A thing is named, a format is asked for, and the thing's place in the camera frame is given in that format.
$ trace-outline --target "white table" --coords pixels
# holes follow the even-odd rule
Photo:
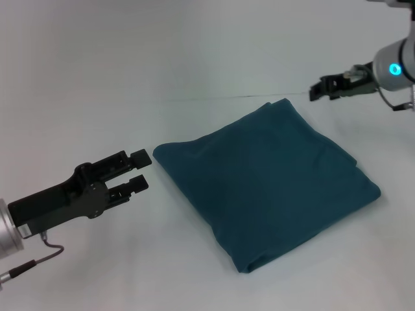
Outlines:
[[[108,183],[144,174],[150,188],[129,203],[50,230],[65,252],[6,283],[0,309],[414,310],[415,115],[377,95],[310,103],[304,93],[406,36],[407,18],[363,0],[2,0],[7,202],[86,161],[151,154],[284,97],[383,196],[245,275],[155,162]],[[30,238],[0,271],[49,253]]]

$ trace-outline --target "folded cloth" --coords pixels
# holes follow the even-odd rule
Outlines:
[[[341,147],[287,100],[153,156],[212,227],[239,272],[285,254],[380,197]]]

